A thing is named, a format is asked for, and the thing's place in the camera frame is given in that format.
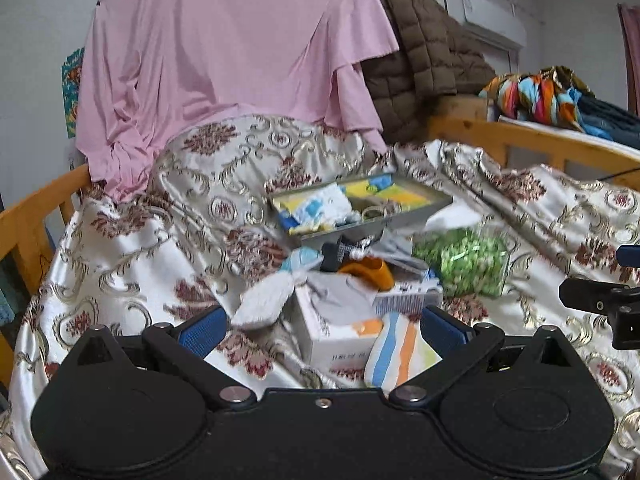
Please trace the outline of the white cloth with blue print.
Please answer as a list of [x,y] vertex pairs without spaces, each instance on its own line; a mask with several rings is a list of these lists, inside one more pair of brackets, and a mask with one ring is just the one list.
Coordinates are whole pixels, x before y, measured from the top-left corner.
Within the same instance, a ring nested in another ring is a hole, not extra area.
[[295,224],[288,232],[296,235],[333,231],[361,220],[360,212],[336,183],[313,192],[290,213],[290,217]]

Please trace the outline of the striped pastel towel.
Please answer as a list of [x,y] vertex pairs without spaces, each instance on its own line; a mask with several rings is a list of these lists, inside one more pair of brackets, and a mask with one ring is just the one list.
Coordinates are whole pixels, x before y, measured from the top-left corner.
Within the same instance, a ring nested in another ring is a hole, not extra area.
[[388,312],[382,318],[363,372],[367,387],[388,396],[395,388],[438,364],[442,357],[423,339],[418,322],[404,314]]

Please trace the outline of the cardboard box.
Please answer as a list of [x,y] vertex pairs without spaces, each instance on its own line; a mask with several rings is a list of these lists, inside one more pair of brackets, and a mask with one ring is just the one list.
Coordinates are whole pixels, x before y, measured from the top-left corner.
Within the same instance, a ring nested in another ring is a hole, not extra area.
[[458,94],[457,96],[441,96],[436,105],[436,116],[447,116],[463,120],[484,120],[488,117],[489,101],[480,96]]

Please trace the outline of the brown quilted jacket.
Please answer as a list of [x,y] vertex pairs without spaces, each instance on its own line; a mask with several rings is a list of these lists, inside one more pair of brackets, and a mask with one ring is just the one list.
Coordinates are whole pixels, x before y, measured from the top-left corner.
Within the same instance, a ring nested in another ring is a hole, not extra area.
[[479,94],[496,76],[436,0],[381,0],[399,50],[361,64],[387,144],[416,140],[441,96]]

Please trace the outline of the grey cloth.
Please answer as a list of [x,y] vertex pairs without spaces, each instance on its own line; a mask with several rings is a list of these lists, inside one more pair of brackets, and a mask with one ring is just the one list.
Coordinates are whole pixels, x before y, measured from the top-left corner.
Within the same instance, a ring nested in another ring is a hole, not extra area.
[[346,326],[378,317],[374,306],[378,291],[356,276],[309,272],[306,285],[314,310],[332,325]]

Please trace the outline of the grey beige drawstring pouch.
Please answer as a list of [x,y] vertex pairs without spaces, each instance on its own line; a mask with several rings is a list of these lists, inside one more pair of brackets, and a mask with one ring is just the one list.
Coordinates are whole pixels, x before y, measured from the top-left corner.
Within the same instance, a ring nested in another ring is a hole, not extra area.
[[360,213],[363,221],[374,220],[399,214],[401,206],[393,200],[383,200],[375,196],[352,197],[350,200],[352,208]]

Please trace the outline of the white wall air conditioner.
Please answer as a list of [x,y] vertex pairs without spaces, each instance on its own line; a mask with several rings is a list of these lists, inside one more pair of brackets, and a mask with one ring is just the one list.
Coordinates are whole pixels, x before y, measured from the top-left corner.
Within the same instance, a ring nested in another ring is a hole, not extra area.
[[448,14],[479,40],[495,47],[522,50],[527,32],[513,14],[490,0],[445,0]]

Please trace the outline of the pink draped sheet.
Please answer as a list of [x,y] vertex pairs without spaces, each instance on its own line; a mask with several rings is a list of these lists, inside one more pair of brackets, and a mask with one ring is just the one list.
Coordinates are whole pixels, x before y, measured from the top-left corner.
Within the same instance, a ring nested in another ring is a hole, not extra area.
[[249,114],[321,122],[385,150],[361,65],[398,43],[380,0],[99,0],[76,145],[114,200],[193,127]]

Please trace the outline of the dark blue jeans pile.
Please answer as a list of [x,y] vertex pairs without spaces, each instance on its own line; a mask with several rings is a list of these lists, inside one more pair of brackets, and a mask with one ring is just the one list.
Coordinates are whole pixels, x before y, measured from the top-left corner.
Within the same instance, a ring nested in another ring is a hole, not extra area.
[[592,96],[582,96],[577,105],[580,125],[590,136],[640,148],[638,116]]

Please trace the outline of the white orange medicine box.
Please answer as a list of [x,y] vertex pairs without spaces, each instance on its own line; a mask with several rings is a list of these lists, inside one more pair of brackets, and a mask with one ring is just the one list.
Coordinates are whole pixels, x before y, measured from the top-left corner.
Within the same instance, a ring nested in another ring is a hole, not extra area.
[[297,287],[291,302],[288,322],[308,365],[331,373],[355,373],[366,367],[383,328],[379,318],[348,325],[331,324],[312,306],[307,286]]

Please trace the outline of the white blue small box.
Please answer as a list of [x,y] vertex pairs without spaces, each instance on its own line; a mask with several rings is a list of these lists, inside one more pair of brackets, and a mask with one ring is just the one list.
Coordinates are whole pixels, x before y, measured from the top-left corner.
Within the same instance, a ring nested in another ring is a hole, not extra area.
[[388,292],[379,292],[374,300],[375,314],[388,312],[405,315],[421,313],[425,307],[442,305],[442,285],[439,280],[397,282]]

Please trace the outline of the black patterned sock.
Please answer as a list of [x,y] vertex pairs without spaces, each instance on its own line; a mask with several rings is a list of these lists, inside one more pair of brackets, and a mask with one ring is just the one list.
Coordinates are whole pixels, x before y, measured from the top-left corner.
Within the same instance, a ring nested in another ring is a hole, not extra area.
[[335,273],[341,269],[343,263],[349,258],[350,253],[357,245],[347,237],[341,236],[334,243],[324,243],[321,247],[323,257],[320,266],[321,272]]

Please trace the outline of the colourful patterned cloth bundle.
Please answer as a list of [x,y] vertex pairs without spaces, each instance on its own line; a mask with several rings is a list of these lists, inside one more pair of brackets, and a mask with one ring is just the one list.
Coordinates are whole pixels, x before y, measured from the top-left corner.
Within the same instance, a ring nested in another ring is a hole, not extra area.
[[578,101],[593,96],[589,87],[566,66],[551,66],[536,74],[495,77],[481,92],[501,116],[584,132]]

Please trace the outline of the white knitted cloth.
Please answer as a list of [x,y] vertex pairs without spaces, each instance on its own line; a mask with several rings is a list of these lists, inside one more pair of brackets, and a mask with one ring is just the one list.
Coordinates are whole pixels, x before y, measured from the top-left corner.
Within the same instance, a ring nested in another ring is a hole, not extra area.
[[241,296],[231,325],[240,330],[261,330],[273,325],[295,287],[296,277],[292,273],[280,271],[266,276]]

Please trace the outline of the light blue packet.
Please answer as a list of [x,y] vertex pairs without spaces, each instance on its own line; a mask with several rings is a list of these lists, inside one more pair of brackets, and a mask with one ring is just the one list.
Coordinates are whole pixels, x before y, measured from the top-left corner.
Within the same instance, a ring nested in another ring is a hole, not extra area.
[[317,271],[322,266],[323,255],[318,250],[309,247],[294,249],[286,258],[280,271],[289,274],[305,274],[309,271]]

